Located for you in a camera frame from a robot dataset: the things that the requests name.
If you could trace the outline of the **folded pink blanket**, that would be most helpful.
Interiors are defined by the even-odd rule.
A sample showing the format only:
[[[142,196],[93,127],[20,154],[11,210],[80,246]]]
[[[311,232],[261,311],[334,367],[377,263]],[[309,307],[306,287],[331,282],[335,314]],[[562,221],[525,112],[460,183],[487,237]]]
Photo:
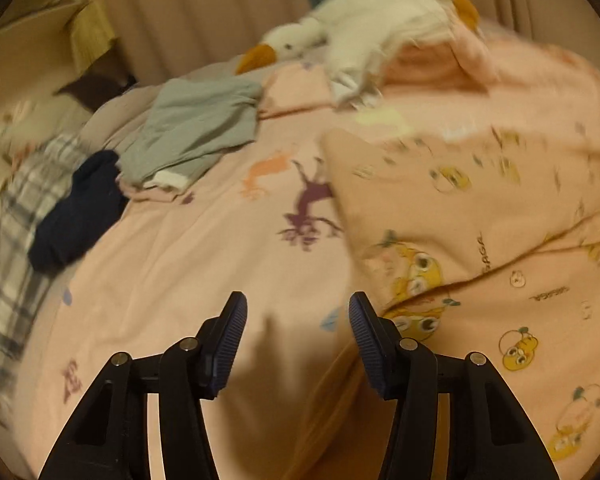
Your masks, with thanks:
[[[382,74],[384,87],[483,90],[498,82],[491,53],[471,32],[449,42],[404,46]]]

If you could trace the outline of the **grey lilac bed sheet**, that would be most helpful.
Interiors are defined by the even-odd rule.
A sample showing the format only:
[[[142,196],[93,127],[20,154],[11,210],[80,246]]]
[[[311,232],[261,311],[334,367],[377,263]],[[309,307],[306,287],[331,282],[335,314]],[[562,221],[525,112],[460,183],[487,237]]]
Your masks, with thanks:
[[[229,61],[213,63],[181,76],[193,82],[216,81],[235,75],[238,56]],[[135,87],[122,96],[105,103],[80,131],[81,141],[94,152],[125,151],[137,138],[164,84]]]

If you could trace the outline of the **pink printed bed quilt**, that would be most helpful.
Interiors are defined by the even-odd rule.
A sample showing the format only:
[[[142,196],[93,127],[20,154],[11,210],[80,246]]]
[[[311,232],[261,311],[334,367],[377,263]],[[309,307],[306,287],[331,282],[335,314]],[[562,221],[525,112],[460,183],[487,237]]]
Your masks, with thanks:
[[[23,363],[15,427],[32,470],[106,359],[163,352],[239,290],[245,335],[228,387],[204,408],[221,477],[376,478],[392,407],[370,388],[351,334],[357,289],[324,134],[457,143],[494,128],[600,127],[600,72],[584,58],[516,37],[483,42],[495,84],[385,87],[370,110],[337,110],[322,66],[284,66],[265,83],[254,142],[178,200],[129,204],[50,298],[42,358]]]

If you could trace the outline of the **grey plaid cloth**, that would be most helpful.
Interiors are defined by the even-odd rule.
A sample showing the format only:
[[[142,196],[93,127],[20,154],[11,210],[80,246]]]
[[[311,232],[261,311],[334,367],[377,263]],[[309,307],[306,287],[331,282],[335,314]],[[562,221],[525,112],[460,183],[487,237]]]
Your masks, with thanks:
[[[61,133],[30,154],[0,191],[0,395],[16,371],[52,280],[33,270],[28,252],[42,220],[71,190],[91,155],[75,133]]]

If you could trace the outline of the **orange cartoon print garment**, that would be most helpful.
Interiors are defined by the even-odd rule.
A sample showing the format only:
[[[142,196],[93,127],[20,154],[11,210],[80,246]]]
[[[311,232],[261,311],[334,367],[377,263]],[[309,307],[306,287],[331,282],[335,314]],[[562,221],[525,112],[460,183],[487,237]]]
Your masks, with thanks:
[[[324,134],[353,286],[433,352],[484,353],[564,479],[600,464],[600,127]]]

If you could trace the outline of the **white goose plush toy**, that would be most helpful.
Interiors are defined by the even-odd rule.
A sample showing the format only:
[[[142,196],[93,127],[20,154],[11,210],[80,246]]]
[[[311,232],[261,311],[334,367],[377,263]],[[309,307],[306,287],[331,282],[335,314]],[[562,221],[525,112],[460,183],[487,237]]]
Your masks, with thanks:
[[[324,66],[339,105],[365,101],[378,91],[400,47],[448,44],[454,32],[478,32],[470,0],[324,0],[299,21],[277,26],[242,55],[241,75],[298,60],[325,46]]]

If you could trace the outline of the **grey folded garment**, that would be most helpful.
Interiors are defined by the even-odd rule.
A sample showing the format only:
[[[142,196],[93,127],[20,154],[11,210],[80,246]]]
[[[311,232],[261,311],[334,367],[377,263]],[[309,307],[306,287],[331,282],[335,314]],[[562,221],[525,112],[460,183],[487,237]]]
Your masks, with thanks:
[[[262,86],[238,77],[172,79],[119,158],[124,183],[183,192],[228,151],[256,137]]]

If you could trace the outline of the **dark navy garment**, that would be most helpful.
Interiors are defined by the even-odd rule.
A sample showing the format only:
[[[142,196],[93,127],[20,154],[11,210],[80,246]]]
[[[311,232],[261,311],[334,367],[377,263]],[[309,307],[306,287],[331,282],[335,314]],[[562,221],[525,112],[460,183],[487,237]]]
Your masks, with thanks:
[[[129,199],[117,184],[119,156],[98,151],[73,173],[71,190],[36,228],[28,257],[35,271],[55,275],[82,258],[121,218]]]

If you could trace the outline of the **yellow striped fabric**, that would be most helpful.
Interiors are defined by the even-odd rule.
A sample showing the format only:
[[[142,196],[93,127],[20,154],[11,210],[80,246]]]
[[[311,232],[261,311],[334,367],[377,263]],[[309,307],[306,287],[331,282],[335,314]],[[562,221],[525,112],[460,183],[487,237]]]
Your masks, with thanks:
[[[76,72],[83,75],[112,48],[116,39],[104,0],[88,0],[69,22],[69,40]]]

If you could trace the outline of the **beige pillow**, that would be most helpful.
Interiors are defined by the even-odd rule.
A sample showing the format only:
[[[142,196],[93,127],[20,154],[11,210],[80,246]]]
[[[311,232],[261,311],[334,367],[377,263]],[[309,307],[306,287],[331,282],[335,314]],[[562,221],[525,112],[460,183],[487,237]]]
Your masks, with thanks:
[[[12,158],[27,146],[82,128],[93,113],[73,96],[58,94],[12,103],[0,112],[0,154]]]

